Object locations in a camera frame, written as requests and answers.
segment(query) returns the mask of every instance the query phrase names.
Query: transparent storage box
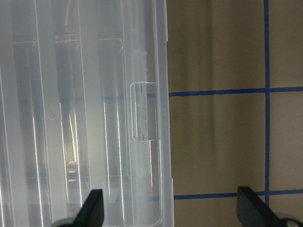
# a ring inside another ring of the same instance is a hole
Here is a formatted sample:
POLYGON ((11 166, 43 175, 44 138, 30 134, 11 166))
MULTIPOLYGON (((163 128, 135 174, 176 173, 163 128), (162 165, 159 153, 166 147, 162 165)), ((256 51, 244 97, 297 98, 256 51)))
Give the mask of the transparent storage box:
POLYGON ((102 188, 106 227, 172 227, 165 0, 0 0, 0 226, 102 188))

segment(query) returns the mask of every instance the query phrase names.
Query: black object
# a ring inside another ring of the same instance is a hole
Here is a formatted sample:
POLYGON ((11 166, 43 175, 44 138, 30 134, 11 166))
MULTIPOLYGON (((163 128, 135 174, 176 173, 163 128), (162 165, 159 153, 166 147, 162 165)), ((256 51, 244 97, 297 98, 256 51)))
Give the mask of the black object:
POLYGON ((243 227, 303 227, 298 220, 279 219, 249 187, 238 188, 237 215, 243 227))
POLYGON ((58 227, 101 227, 104 221, 102 189, 91 190, 72 224, 58 227))

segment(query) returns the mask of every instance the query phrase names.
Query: plastic container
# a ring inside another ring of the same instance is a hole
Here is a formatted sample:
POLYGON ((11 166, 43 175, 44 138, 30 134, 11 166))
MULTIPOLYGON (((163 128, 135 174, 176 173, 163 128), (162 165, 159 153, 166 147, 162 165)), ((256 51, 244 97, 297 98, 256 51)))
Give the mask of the plastic container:
POLYGON ((108 227, 172 227, 165 0, 0 0, 0 226, 102 188, 108 227))

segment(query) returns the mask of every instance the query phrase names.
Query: blue grid line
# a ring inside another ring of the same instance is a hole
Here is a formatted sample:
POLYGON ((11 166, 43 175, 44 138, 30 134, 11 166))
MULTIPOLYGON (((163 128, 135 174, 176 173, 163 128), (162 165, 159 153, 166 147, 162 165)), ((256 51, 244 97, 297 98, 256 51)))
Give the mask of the blue grid line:
POLYGON ((227 90, 207 90, 207 91, 180 91, 169 93, 169 97, 184 96, 213 96, 251 93, 275 93, 303 91, 303 87, 273 87, 273 88, 247 88, 247 89, 227 89, 227 90))
MULTIPOLYGON (((266 195, 266 192, 255 192, 258 196, 266 195)), ((291 195, 303 194, 303 189, 298 190, 281 190, 269 191, 269 195, 291 195)), ((195 194, 195 195, 175 195, 174 200, 195 200, 195 199, 217 199, 217 198, 234 198, 238 194, 235 193, 215 193, 215 194, 195 194)))
POLYGON ((265 203, 269 205, 270 179, 270 54, 269 54, 269 5, 264 0, 264 45, 265 45, 265 203))

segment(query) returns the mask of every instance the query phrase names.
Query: clear plastic bin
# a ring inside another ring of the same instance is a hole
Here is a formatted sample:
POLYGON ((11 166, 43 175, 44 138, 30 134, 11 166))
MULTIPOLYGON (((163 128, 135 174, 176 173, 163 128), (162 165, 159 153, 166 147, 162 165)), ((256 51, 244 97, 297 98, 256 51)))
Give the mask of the clear plastic bin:
POLYGON ((172 227, 165 0, 0 0, 0 226, 172 227))

